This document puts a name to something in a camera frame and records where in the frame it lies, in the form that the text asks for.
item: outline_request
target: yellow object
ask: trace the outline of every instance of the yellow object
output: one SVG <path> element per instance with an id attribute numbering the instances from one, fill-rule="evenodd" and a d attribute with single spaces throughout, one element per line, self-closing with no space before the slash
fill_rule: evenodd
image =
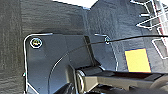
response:
<path id="1" fill-rule="evenodd" d="M 129 72 L 151 72 L 146 49 L 125 51 Z"/>

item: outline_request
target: floor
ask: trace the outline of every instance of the floor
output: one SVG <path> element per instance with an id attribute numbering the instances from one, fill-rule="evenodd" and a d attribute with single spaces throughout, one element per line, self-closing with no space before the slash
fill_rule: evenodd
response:
<path id="1" fill-rule="evenodd" d="M 24 89 L 23 40 L 31 33 L 55 32 L 68 35 L 107 34 L 111 39 L 157 32 L 135 25 L 146 18 L 143 6 L 130 0 L 99 0 L 91 10 L 48 0 L 0 1 L 0 93 L 21 94 Z M 118 71 L 128 71 L 124 51 L 146 48 L 153 72 L 167 72 L 167 60 L 160 59 L 151 44 L 153 38 L 115 42 Z"/>

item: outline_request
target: black cable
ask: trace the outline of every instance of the black cable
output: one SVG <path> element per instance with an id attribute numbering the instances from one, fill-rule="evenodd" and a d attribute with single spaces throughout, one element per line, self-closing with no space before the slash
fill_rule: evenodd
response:
<path id="1" fill-rule="evenodd" d="M 83 45 L 83 46 L 80 46 L 78 48 L 75 48 L 67 53 L 65 53 L 55 64 L 54 66 L 52 67 L 51 71 L 50 71 L 50 74 L 49 74 L 49 77 L 48 77 L 48 94 L 50 94 L 50 77 L 51 77 L 51 74 L 53 72 L 53 70 L 55 69 L 56 65 L 64 58 L 66 57 L 67 55 L 69 55 L 70 53 L 80 49 L 80 48 L 83 48 L 85 46 L 89 46 L 89 45 L 92 45 L 92 44 L 99 44 L 99 43 L 106 43 L 106 42 L 116 42 L 116 41 L 122 41 L 122 40 L 129 40 L 129 39 L 134 39 L 134 38 L 141 38 L 141 37 L 168 37 L 168 35 L 144 35 L 144 36 L 135 36 L 135 37 L 129 37 L 129 38 L 123 38 L 123 39 L 116 39 L 116 40 L 111 40 L 111 41 L 103 41 L 103 42 L 95 42 L 95 43 L 88 43 L 86 45 Z"/>

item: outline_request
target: white paper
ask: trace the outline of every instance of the white paper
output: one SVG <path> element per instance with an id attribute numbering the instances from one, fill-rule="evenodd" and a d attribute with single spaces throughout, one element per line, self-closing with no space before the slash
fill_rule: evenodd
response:
<path id="1" fill-rule="evenodd" d="M 52 1 L 58 1 L 67 4 L 82 6 L 85 8 L 91 8 L 98 0 L 52 0 Z"/>

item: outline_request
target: round logo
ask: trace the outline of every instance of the round logo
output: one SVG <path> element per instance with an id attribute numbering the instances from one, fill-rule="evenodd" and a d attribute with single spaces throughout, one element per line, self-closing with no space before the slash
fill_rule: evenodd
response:
<path id="1" fill-rule="evenodd" d="M 33 48 L 40 48 L 41 45 L 42 45 L 42 41 L 41 41 L 39 38 L 33 38 L 33 39 L 30 41 L 30 45 L 31 45 Z"/>

